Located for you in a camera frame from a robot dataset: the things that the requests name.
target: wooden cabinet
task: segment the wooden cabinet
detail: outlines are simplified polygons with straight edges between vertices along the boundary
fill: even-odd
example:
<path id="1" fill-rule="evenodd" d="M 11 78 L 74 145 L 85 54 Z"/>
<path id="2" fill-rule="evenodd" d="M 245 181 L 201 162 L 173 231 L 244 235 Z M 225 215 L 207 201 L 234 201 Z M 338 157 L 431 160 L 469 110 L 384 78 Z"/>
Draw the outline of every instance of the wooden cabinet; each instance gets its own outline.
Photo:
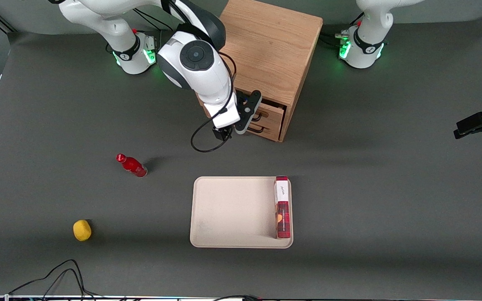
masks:
<path id="1" fill-rule="evenodd" d="M 237 65 L 235 88 L 260 90 L 264 99 L 247 132 L 284 141 L 323 19 L 255 0 L 229 0 L 220 20 L 226 27 L 220 51 Z"/>

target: bottle cap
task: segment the bottle cap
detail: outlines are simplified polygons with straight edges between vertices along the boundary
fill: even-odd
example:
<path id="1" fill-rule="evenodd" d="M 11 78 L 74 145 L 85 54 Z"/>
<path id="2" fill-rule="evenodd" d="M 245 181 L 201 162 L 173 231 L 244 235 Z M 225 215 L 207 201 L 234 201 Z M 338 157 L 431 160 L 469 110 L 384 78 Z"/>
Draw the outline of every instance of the bottle cap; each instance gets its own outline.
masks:
<path id="1" fill-rule="evenodd" d="M 126 156 L 124 156 L 124 154 L 118 154 L 118 155 L 116 156 L 116 160 L 117 160 L 118 162 L 121 162 L 121 163 L 122 163 L 122 162 L 126 161 Z"/>

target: beige tray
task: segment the beige tray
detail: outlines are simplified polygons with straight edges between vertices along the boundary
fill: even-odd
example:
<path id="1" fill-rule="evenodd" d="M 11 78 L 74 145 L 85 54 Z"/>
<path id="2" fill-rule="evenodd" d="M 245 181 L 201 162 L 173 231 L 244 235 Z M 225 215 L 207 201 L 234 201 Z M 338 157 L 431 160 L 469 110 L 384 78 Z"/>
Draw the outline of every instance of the beige tray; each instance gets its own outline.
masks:
<path id="1" fill-rule="evenodd" d="M 293 210 L 289 183 L 291 238 L 276 238 L 276 177 L 199 177 L 193 190 L 191 243 L 195 247 L 289 248 Z"/>

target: gray table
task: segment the gray table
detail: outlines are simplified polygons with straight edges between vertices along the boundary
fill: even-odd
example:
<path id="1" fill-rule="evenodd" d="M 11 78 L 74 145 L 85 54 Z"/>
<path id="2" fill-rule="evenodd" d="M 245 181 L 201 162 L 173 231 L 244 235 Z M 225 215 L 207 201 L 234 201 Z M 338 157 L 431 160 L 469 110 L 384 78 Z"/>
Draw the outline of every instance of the gray table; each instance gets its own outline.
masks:
<path id="1" fill-rule="evenodd" d="M 369 70 L 318 45 L 284 143 L 235 136 L 200 154 L 195 95 L 158 67 L 124 74 L 96 35 L 13 36 L 0 82 L 0 293 L 75 258 L 88 289 L 109 295 L 482 299 L 482 134 L 452 134 L 482 111 L 482 20 L 396 25 L 389 39 Z M 149 176 L 124 172 L 119 152 L 147 160 Z M 190 244 L 197 177 L 281 174 L 291 248 Z M 75 240 L 77 219 L 92 219 L 92 240 Z M 70 277 L 55 291 L 77 292 Z"/>

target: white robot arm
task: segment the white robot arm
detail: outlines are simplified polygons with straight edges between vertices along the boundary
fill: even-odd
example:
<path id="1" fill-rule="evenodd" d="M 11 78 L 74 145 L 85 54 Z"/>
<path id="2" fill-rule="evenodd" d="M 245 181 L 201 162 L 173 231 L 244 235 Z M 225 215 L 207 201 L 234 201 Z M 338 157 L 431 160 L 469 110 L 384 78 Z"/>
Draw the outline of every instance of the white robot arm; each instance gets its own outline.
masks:
<path id="1" fill-rule="evenodd" d="M 424 0 L 356 0 L 356 5 L 364 12 L 361 25 L 345 29 L 337 38 L 343 40 L 340 58 L 349 65 L 368 68 L 380 57 L 384 38 L 394 25 L 392 8 L 410 6 Z"/>
<path id="2" fill-rule="evenodd" d="M 260 104 L 249 101 L 239 108 L 228 67 L 218 54 L 226 43 L 226 30 L 212 13 L 189 0 L 49 0 L 59 5 L 72 23 L 100 33 L 113 48 L 117 63 L 128 74 L 141 74 L 157 61 L 159 68 L 180 88 L 192 89 L 204 103 L 218 129 L 235 125 L 244 133 Z M 155 42 L 144 33 L 134 33 L 119 17 L 143 5 L 155 5 L 184 23 L 155 53 Z"/>

